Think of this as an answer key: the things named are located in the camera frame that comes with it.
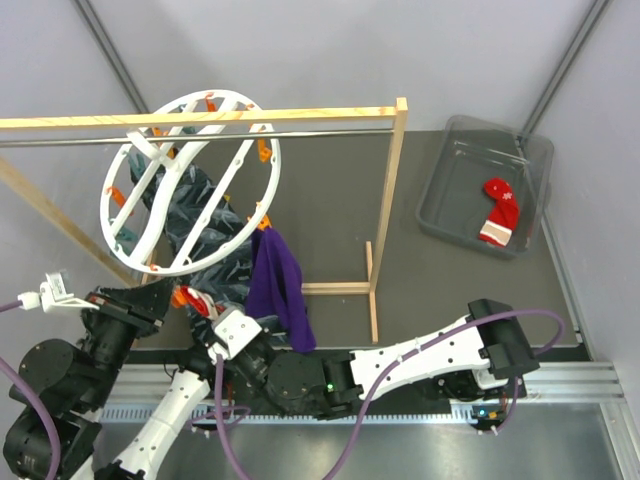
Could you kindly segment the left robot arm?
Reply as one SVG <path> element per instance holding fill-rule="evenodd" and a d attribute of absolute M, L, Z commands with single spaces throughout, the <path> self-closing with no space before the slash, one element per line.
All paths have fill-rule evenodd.
<path fill-rule="evenodd" d="M 38 291 L 19 296 L 21 307 L 47 313 L 76 311 L 85 328 L 76 344 L 44 340 L 23 357 L 10 397 L 25 408 L 5 437 L 3 456 L 21 479 L 154 479 L 193 411 L 226 387 L 225 370 L 198 350 L 178 366 L 162 400 L 131 443 L 95 469 L 94 442 L 116 380 L 133 344 L 158 332 L 170 307 L 173 279 L 133 288 L 98 287 L 78 298 L 60 273 Z"/>

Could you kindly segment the orange front clip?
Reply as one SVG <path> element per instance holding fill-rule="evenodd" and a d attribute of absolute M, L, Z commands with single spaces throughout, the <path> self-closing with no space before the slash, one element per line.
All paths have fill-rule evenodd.
<path fill-rule="evenodd" d="M 191 304 L 191 296 L 187 286 L 176 286 L 171 297 L 171 305 L 181 308 Z"/>

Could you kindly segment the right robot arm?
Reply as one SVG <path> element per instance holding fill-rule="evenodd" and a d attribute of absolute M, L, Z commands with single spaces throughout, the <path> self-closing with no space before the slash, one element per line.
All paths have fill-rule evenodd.
<path fill-rule="evenodd" d="M 461 401 L 504 389 L 539 367 L 516 312 L 489 299 L 438 331 L 378 349 L 298 353 L 271 346 L 253 318 L 232 310 L 215 326 L 207 354 L 279 416 L 334 420 L 412 384 L 460 378 Z"/>

